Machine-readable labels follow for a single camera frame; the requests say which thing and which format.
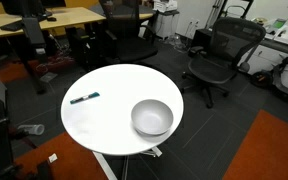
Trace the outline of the grey bowl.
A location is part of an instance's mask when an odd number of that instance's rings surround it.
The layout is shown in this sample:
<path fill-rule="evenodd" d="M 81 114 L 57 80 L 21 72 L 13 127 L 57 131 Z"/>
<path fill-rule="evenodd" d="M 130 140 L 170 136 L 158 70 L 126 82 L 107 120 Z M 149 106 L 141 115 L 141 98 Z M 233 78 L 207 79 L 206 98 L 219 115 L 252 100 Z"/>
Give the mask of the grey bowl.
<path fill-rule="evenodd" d="M 147 135 L 161 135 L 171 128 L 174 116 L 164 102 L 147 99 L 132 108 L 131 120 L 137 131 Z"/>

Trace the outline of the round white table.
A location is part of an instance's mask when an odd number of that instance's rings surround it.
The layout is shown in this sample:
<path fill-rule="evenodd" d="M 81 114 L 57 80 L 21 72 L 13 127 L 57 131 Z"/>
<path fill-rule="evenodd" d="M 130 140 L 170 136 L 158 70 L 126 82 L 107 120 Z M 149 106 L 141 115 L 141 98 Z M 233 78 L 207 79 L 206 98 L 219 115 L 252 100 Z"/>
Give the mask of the round white table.
<path fill-rule="evenodd" d="M 70 101 L 98 92 L 99 97 L 76 104 Z M 145 136 L 131 122 L 134 105 L 146 99 L 164 102 L 173 112 L 166 133 Z M 179 126 L 184 111 L 176 84 L 161 72 L 135 64 L 109 65 L 79 78 L 67 90 L 61 104 L 66 132 L 83 147 L 105 155 L 133 155 L 167 140 Z"/>

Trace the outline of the black padded office chair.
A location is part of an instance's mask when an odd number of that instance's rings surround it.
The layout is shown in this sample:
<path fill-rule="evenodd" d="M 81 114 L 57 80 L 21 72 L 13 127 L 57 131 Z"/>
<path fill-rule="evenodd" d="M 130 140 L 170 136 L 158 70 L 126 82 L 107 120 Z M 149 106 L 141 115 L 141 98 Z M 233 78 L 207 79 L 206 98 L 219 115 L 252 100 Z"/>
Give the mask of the black padded office chair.
<path fill-rule="evenodd" d="M 139 0 L 99 0 L 106 21 L 103 49 L 114 63 L 133 63 L 157 54 L 155 31 L 142 25 Z"/>

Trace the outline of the white table base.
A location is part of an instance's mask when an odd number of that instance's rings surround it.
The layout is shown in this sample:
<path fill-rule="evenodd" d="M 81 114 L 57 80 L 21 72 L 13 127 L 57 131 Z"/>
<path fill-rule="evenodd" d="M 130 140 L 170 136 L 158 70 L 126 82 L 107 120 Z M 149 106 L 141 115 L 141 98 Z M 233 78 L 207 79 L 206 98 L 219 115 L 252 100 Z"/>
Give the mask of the white table base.
<path fill-rule="evenodd" d="M 143 151 L 144 155 L 150 155 L 153 157 L 160 157 L 162 155 L 162 151 L 158 147 L 153 147 L 150 150 Z M 100 167 L 104 171 L 106 177 L 109 180 L 127 180 L 128 176 L 128 167 L 129 167 L 129 155 L 123 157 L 123 167 L 122 167 L 122 175 L 121 179 L 118 179 L 115 173 L 113 172 L 112 168 L 104 158 L 101 153 L 94 152 L 93 155 L 95 156 L 97 162 L 99 163 Z"/>

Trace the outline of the black mesh office chair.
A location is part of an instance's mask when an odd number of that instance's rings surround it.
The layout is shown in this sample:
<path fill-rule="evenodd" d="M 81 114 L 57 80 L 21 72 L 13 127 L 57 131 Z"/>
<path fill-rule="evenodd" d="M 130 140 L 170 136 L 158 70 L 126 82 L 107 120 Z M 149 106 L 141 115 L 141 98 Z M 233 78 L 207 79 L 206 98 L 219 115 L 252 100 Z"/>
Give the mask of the black mesh office chair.
<path fill-rule="evenodd" d="M 214 23 L 206 48 L 195 46 L 190 49 L 189 71 L 183 72 L 182 78 L 195 79 L 201 85 L 201 91 L 207 92 L 207 108 L 214 105 L 210 88 L 218 88 L 227 97 L 229 90 L 223 84 L 236 76 L 242 56 L 257 46 L 265 34 L 265 28 L 252 21 L 224 17 Z"/>

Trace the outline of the clear plastic bottle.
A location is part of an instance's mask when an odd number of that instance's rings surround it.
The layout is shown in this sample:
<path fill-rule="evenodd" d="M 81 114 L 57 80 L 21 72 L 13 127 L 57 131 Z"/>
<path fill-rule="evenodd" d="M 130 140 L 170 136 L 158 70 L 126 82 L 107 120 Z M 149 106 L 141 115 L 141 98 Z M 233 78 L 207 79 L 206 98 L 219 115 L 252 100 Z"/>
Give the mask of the clear plastic bottle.
<path fill-rule="evenodd" d="M 42 135 L 44 133 L 45 126 L 42 124 L 20 125 L 19 129 L 30 135 Z"/>

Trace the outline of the black computer mouse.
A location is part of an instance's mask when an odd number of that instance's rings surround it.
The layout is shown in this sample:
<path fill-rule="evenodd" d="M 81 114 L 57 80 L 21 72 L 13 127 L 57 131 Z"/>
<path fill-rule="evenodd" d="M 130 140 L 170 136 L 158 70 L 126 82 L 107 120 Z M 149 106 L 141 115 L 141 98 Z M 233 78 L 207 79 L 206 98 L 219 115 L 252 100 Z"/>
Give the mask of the black computer mouse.
<path fill-rule="evenodd" d="M 57 19 L 56 19 L 55 17 L 48 17 L 48 18 L 47 18 L 47 21 L 49 21 L 49 22 L 55 22 L 55 21 L 57 21 Z"/>

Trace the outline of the black electric scooter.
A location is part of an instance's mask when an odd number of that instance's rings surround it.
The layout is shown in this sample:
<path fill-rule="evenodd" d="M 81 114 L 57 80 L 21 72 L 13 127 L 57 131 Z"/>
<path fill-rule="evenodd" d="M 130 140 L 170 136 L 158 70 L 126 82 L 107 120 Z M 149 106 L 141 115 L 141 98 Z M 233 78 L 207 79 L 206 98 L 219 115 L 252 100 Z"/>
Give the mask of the black electric scooter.
<path fill-rule="evenodd" d="M 288 56 L 280 64 L 274 65 L 270 71 L 261 70 L 251 76 L 251 83 L 260 88 L 275 86 L 277 90 L 288 96 L 288 87 L 282 84 L 281 75 L 288 65 Z"/>

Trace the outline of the black keyboard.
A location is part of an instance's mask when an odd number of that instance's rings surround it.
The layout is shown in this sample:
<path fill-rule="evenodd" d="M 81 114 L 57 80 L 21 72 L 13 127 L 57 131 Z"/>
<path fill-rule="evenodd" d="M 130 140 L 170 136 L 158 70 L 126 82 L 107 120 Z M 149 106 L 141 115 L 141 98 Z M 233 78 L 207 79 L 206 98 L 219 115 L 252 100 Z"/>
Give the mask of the black keyboard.
<path fill-rule="evenodd" d="M 21 21 L 15 21 L 15 22 L 0 26 L 1 30 L 12 31 L 12 32 L 21 30 L 22 28 L 23 28 L 23 23 Z"/>

